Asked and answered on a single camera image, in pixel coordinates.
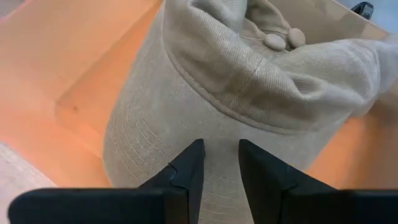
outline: gray floor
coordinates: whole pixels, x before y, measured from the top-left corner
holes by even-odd
[[[364,0],[337,0],[348,8]],[[366,0],[373,4],[371,21],[384,30],[398,34],[398,0]]]
[[[54,183],[11,148],[0,142],[0,223],[7,222],[10,202],[28,190],[54,187]]]

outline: orange bin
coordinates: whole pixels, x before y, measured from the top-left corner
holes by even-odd
[[[387,35],[332,0],[271,2],[309,43]],[[60,187],[109,187],[105,125],[160,4],[31,0],[1,20],[0,140]],[[386,159],[395,151],[383,143],[394,107],[377,105],[348,120],[306,172],[338,188],[397,187]]]

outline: baseball cap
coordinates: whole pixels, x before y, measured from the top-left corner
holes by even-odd
[[[252,223],[238,162],[248,139],[304,169],[396,77],[398,46],[305,45],[265,0],[165,0],[109,118],[103,160],[138,187],[205,140],[200,223]]]

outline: snap button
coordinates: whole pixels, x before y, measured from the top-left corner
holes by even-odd
[[[304,33],[298,29],[293,28],[289,30],[287,34],[287,40],[291,44],[292,47],[297,48],[305,45],[305,35]]]
[[[264,45],[272,50],[282,51],[286,48],[286,42],[283,38],[276,34],[267,34],[263,40]]]

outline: black object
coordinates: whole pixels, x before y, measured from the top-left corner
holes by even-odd
[[[336,190],[248,140],[239,165],[254,223],[398,223],[398,191]]]
[[[12,224],[198,223],[205,145],[194,141],[138,189],[41,189],[11,203]]]
[[[374,6],[368,2],[361,2],[355,5],[351,10],[363,18],[370,20],[373,15]]]
[[[11,224],[196,224],[205,147],[194,141],[138,189],[42,189],[9,207]],[[398,191],[336,190],[248,140],[239,165],[255,224],[398,223]]]

